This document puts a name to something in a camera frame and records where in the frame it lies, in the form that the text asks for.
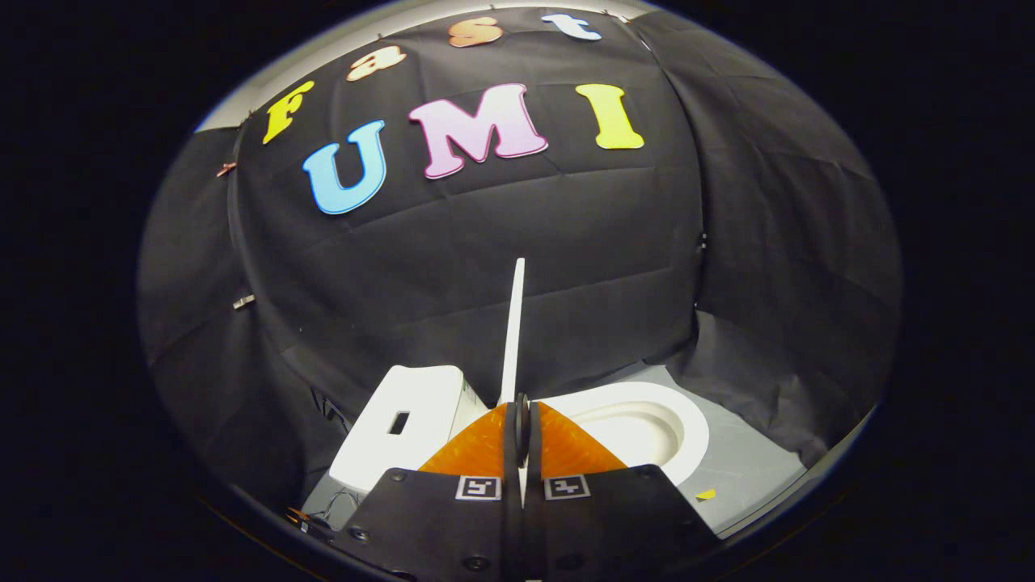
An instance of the screw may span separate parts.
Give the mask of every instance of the screw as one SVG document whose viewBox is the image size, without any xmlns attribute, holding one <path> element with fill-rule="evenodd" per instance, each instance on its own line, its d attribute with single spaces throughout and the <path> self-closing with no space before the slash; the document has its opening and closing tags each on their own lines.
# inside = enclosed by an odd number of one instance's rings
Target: screw
<svg viewBox="0 0 1035 582">
<path fill-rule="evenodd" d="M 363 544 L 371 541 L 371 534 L 363 529 L 359 529 L 358 527 L 350 527 L 349 535 L 352 535 L 353 539 L 362 542 Z"/>
<path fill-rule="evenodd" d="M 557 568 L 560 570 L 579 570 L 585 561 L 582 554 L 567 554 L 557 558 Z"/>
<path fill-rule="evenodd" d="M 489 568 L 489 558 L 483 558 L 481 556 L 471 556 L 469 558 L 464 558 L 464 568 L 470 570 L 471 572 L 481 572 Z"/>
</svg>

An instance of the blue letter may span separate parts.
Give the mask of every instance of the blue letter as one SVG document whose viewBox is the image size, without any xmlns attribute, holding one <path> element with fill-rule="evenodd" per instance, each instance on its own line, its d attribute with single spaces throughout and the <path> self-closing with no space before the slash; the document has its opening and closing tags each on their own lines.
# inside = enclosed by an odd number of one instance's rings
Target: blue letter
<svg viewBox="0 0 1035 582">
<path fill-rule="evenodd" d="M 381 149 L 379 133 L 385 126 L 381 119 L 360 125 L 349 134 L 347 140 L 359 146 L 359 162 L 363 165 L 363 177 L 352 187 L 342 187 L 337 179 L 334 154 L 337 144 L 328 144 L 313 152 L 302 163 L 302 170 L 309 174 L 313 198 L 317 207 L 327 214 L 344 214 L 374 197 L 385 183 L 385 154 Z"/>
</svg>

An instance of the toilet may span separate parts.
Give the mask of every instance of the toilet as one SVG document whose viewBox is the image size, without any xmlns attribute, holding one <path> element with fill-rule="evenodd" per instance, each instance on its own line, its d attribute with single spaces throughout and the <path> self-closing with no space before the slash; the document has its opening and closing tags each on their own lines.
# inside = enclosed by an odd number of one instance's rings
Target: toilet
<svg viewBox="0 0 1035 582">
<path fill-rule="evenodd" d="M 618 382 L 534 402 L 570 418 L 626 466 L 658 465 L 677 486 L 708 448 L 704 414 L 693 401 L 660 384 Z M 487 411 L 456 367 L 392 367 L 328 474 L 361 501 L 387 469 L 417 470 Z"/>
<path fill-rule="evenodd" d="M 676 486 L 708 449 L 704 413 L 661 384 L 617 382 L 536 402 L 570 418 L 626 466 L 657 465 Z"/>
</svg>

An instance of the letter m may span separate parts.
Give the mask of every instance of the letter m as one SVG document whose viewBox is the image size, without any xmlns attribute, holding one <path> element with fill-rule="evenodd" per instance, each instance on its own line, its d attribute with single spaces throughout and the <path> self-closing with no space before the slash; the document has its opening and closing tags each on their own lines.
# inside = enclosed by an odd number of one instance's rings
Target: letter m
<svg viewBox="0 0 1035 582">
<path fill-rule="evenodd" d="M 453 153 L 450 141 L 481 164 L 489 157 L 493 129 L 500 137 L 496 147 L 496 155 L 500 157 L 519 157 L 546 149 L 546 140 L 536 134 L 525 109 L 525 90 L 521 83 L 485 89 L 474 117 L 447 99 L 411 111 L 410 119 L 420 122 L 427 141 L 431 164 L 424 175 L 434 180 L 464 169 L 464 158 Z"/>
</svg>

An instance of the black fabric backdrop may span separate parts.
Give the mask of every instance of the black fabric backdrop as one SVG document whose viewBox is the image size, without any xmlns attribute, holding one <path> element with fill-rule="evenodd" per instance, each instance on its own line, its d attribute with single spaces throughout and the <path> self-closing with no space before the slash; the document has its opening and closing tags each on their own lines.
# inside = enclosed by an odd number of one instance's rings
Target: black fabric backdrop
<svg viewBox="0 0 1035 582">
<path fill-rule="evenodd" d="M 452 363 L 495 402 L 518 257 L 518 388 L 533 398 L 663 361 L 806 465 L 877 402 L 899 259 L 848 138 L 790 82 L 683 19 L 563 10 L 603 36 L 588 42 L 540 21 L 556 11 L 472 12 L 387 36 L 286 87 L 240 128 L 187 144 L 143 243 L 140 327 L 170 412 L 228 481 L 271 505 L 307 494 L 344 437 L 309 385 L 355 417 L 392 365 Z M 502 38 L 447 43 L 450 25 L 490 14 Z M 350 64 L 391 45 L 404 61 L 346 82 Z M 264 146 L 263 112 L 307 80 L 291 126 Z M 501 83 L 528 87 L 549 148 L 424 178 L 409 112 L 448 98 L 473 113 Z M 595 145 L 574 92 L 585 83 L 625 90 L 642 149 Z M 375 119 L 384 185 L 347 214 L 322 213 L 302 161 L 337 142 L 341 180 L 354 183 L 362 168 L 345 138 Z"/>
</svg>

